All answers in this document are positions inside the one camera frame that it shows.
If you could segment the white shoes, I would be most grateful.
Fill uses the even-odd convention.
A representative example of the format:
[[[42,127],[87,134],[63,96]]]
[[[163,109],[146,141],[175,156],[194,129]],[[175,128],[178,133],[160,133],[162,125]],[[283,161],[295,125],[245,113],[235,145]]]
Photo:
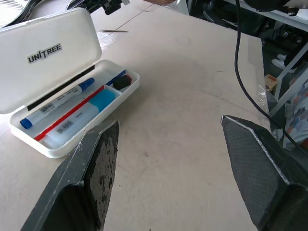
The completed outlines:
[[[293,58],[294,56],[292,54],[289,55],[278,54],[277,59],[272,59],[271,63],[277,68],[284,70],[287,67],[287,65],[293,60]],[[299,65],[300,63],[297,62],[288,72],[294,73]]]

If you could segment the small black eraser block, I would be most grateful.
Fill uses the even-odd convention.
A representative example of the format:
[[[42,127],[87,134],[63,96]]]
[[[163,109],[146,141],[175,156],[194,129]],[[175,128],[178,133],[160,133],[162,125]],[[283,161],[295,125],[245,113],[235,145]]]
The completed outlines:
[[[123,75],[120,77],[116,77],[113,81],[113,87],[116,90],[121,90],[125,87],[130,86],[132,83],[132,78],[130,75]]]

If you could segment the white marker with blue cap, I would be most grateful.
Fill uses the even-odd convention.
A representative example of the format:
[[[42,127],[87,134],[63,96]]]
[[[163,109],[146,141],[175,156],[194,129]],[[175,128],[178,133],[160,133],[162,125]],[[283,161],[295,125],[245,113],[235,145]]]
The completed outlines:
[[[82,92],[84,92],[90,85],[92,85],[95,82],[94,78],[89,78],[85,80],[84,82],[76,85],[75,87],[71,88],[67,92],[63,93],[56,99],[50,101],[45,106],[39,108],[35,112],[31,113],[24,119],[20,121],[20,124],[25,129],[30,129],[35,124],[46,118],[48,115],[53,113],[57,108],[65,104],[67,101],[72,99],[73,97],[80,95]]]

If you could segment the black clamp device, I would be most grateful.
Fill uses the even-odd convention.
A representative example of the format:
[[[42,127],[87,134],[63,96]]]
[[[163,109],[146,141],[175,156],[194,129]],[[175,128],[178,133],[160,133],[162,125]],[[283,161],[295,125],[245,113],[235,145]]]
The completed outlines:
[[[128,5],[130,0],[101,0],[105,14],[110,15],[121,8],[121,4]]]

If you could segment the white metal shelf frame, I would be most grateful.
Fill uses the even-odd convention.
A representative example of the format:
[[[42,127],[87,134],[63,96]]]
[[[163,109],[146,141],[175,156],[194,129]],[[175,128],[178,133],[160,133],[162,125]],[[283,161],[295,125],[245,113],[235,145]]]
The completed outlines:
[[[243,86],[241,78],[239,77],[239,71],[238,71],[238,53],[239,53],[240,38],[241,38],[241,32],[242,32],[241,29],[242,29],[242,22],[243,22],[242,17],[241,17],[241,7],[251,12],[258,13],[267,18],[274,19],[281,23],[296,27],[306,32],[308,32],[308,20],[304,20],[297,16],[293,18],[291,16],[287,16],[286,14],[280,13],[277,10],[273,10],[273,11],[260,10],[258,8],[254,8],[253,5],[246,3],[246,0],[224,0],[224,1],[231,3],[233,5],[236,5],[237,7],[237,18],[238,18],[237,37],[238,38],[237,38],[236,49],[235,49],[234,66],[235,66],[236,76],[241,85],[241,88],[244,91],[244,93],[246,93],[246,90]],[[280,108],[287,102],[287,100],[295,93],[295,91],[299,89],[299,87],[302,86],[302,84],[304,84],[305,81],[308,80],[308,68],[306,68],[304,72],[302,72],[302,74],[296,79],[294,84],[282,96],[280,96],[283,78],[291,70],[291,68],[296,64],[296,62],[301,57],[304,56],[305,52],[307,51],[308,51],[308,42],[305,43],[304,47],[299,51],[299,53],[291,60],[291,62],[279,74],[277,78],[278,83],[277,83],[277,87],[276,87],[276,91],[274,95],[274,97],[278,100],[278,102],[276,106],[272,110],[270,110],[269,112],[270,116],[275,115],[280,110]]]

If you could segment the white Unitree pencil case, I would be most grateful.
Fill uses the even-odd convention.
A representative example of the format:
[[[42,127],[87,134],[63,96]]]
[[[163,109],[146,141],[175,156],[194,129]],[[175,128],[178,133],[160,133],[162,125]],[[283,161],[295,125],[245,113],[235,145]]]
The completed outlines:
[[[65,156],[94,125],[104,121],[140,85],[140,76],[101,58],[92,21],[77,8],[0,29],[0,114],[10,114],[14,136],[49,158]],[[126,70],[132,83],[121,90],[106,83]],[[89,78],[95,82],[30,129],[20,121]],[[34,138],[100,86],[115,99],[63,146],[50,149]]]

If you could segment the colourful patterned cloth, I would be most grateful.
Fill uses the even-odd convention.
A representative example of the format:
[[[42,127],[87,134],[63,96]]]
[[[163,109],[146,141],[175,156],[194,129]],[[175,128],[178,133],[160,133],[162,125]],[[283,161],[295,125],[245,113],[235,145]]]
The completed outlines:
[[[308,151],[308,79],[285,104],[285,130]]]

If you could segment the translucent highlighter with light-blue cap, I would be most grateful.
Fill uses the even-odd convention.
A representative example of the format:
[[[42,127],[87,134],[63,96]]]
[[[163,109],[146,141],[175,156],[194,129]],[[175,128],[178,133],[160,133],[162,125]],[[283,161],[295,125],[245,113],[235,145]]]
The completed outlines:
[[[62,123],[48,132],[42,139],[43,143],[50,149],[56,149],[63,146],[115,98],[116,96],[112,91],[103,89],[83,106],[73,112],[72,115],[68,116]]]

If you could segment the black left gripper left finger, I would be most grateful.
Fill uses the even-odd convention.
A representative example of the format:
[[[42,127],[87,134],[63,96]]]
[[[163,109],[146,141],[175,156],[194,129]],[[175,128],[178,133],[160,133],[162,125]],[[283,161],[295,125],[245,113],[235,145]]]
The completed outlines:
[[[58,166],[21,231],[103,231],[115,180],[119,121],[87,131]]]

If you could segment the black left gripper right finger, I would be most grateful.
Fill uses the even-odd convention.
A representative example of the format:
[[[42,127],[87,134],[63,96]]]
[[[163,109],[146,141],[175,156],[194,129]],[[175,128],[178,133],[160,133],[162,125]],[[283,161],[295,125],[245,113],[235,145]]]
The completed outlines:
[[[231,168],[258,231],[308,231],[308,157],[283,150],[267,129],[221,118]]]

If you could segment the thin red pen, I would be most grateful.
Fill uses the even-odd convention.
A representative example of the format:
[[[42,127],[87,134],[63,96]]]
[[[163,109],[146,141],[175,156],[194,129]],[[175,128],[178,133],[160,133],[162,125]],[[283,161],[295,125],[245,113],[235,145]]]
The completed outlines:
[[[75,107],[73,107],[70,111],[68,111],[66,114],[64,114],[62,117],[60,117],[58,120],[56,120],[53,124],[51,124],[49,127],[47,127],[44,131],[42,131],[39,135],[37,135],[34,140],[40,141],[42,140],[48,132],[50,132],[52,129],[54,129],[56,126],[61,124],[65,119],[67,119],[69,116],[71,116],[75,111],[77,111],[79,108],[81,108],[84,104],[86,104],[89,100],[94,98],[99,92],[104,90],[104,85],[100,86],[93,94],[85,98],[82,102],[77,104]]]

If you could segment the small cardboard box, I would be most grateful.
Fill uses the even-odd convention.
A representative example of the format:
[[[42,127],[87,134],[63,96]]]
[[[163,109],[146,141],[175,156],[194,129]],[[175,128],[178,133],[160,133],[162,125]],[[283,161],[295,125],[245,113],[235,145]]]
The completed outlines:
[[[267,74],[265,76],[265,87],[267,92],[274,93],[277,87],[277,83],[277,78],[273,77],[272,75]]]

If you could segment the blue pen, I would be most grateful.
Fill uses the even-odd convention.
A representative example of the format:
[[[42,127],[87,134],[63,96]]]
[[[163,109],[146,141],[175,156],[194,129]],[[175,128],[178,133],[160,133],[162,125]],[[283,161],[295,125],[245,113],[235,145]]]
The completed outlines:
[[[123,70],[123,71],[120,72],[117,76],[115,76],[115,77],[112,78],[110,81],[108,81],[108,82],[106,83],[106,85],[107,85],[107,86],[112,85],[112,84],[114,83],[114,81],[115,81],[117,78],[119,78],[119,77],[121,77],[121,76],[123,76],[123,75],[125,75],[125,74],[126,74],[126,70]]]

